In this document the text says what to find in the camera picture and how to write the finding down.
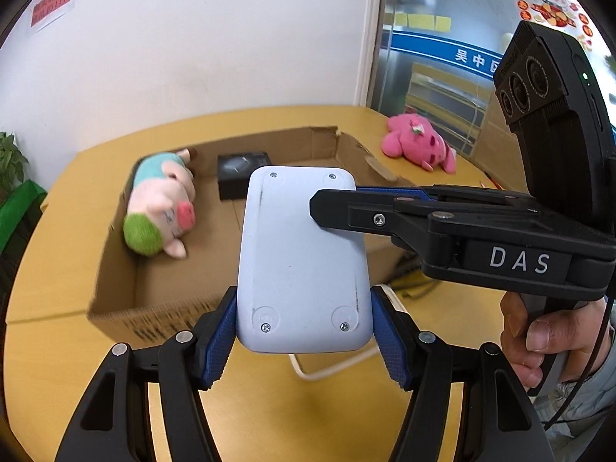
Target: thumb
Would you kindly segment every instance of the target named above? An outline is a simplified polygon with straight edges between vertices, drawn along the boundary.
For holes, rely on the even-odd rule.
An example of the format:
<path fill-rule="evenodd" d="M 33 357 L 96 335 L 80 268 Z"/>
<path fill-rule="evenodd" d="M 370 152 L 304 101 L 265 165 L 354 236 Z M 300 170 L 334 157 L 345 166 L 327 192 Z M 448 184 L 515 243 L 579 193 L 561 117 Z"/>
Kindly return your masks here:
<path fill-rule="evenodd" d="M 592 347 L 596 334 L 580 331 L 583 311 L 557 311 L 544 314 L 529 326 L 526 348 L 546 354 Z"/>

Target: cardboard box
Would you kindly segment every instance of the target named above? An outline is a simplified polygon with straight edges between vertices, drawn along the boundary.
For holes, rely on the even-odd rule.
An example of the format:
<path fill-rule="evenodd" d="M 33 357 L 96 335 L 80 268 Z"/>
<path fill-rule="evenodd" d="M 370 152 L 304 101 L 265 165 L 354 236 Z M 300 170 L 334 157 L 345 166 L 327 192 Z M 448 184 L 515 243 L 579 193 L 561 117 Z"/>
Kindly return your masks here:
<path fill-rule="evenodd" d="M 486 109 L 470 161 L 498 182 L 503 188 L 529 192 L 517 136 L 505 122 L 496 95 L 492 94 Z"/>
<path fill-rule="evenodd" d="M 203 312 L 216 308 L 229 286 L 237 284 L 245 200 L 220 200 L 218 155 L 265 151 L 274 165 L 342 167 L 357 185 L 410 185 L 378 164 L 355 138 L 337 133 L 335 127 L 245 135 L 194 148 L 198 157 L 189 167 L 195 175 L 197 224 L 182 238 L 187 259 L 174 260 L 164 253 L 146 259 L 126 247 L 122 219 L 132 174 L 126 176 L 126 188 L 110 220 L 87 317 L 112 339 L 133 348 L 159 344 L 190 328 Z M 373 235 L 366 235 L 366 248 L 370 281 L 380 283 L 403 251 L 388 237 Z"/>

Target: red sign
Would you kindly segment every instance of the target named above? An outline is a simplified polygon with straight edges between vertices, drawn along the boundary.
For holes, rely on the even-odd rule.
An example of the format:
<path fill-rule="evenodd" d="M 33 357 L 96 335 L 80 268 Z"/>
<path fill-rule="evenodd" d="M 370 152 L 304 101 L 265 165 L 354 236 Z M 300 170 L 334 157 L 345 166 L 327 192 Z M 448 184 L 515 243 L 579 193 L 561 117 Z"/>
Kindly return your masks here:
<path fill-rule="evenodd" d="M 32 22 L 30 27 L 34 26 L 37 22 L 47 17 L 54 10 L 59 9 L 63 5 L 66 5 L 71 0 L 41 0 L 35 5 L 32 12 Z"/>

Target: black box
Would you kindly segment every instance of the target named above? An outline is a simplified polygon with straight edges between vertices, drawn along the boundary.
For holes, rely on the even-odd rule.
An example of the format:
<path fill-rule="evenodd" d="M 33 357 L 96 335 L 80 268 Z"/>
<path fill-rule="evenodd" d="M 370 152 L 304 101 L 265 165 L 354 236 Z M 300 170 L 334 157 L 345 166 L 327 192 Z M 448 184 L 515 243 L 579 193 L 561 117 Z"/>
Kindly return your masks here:
<path fill-rule="evenodd" d="M 218 157 L 218 194 L 225 199 L 244 199 L 248 194 L 248 182 L 253 172 L 271 165 L 266 152 L 246 152 Z"/>

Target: pink stuffed toy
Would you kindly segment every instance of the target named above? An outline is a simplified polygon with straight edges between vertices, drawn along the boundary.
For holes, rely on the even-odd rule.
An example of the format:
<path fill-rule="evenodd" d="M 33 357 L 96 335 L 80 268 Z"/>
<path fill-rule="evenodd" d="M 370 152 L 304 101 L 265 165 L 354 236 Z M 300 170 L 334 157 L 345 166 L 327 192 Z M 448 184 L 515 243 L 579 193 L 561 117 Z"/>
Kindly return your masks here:
<path fill-rule="evenodd" d="M 456 151 L 419 114 L 400 114 L 387 121 L 387 134 L 381 150 L 391 158 L 402 155 L 428 172 L 441 165 L 448 174 L 456 173 Z"/>

